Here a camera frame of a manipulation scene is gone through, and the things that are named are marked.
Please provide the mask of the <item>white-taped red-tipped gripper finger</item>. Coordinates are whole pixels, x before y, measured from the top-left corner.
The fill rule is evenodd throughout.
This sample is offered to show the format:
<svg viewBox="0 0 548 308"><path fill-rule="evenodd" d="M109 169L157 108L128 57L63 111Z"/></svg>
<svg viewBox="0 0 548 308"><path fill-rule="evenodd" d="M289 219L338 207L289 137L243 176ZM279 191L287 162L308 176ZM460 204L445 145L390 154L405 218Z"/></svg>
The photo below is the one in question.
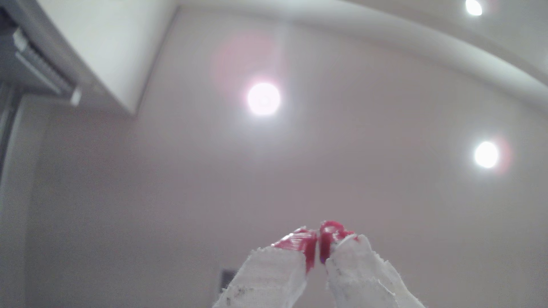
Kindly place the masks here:
<svg viewBox="0 0 548 308"><path fill-rule="evenodd" d="M336 307L425 307L364 234L324 221L319 228L319 254Z"/></svg>
<svg viewBox="0 0 548 308"><path fill-rule="evenodd" d="M293 307L315 264L317 231L298 228L253 250L213 307Z"/></svg>

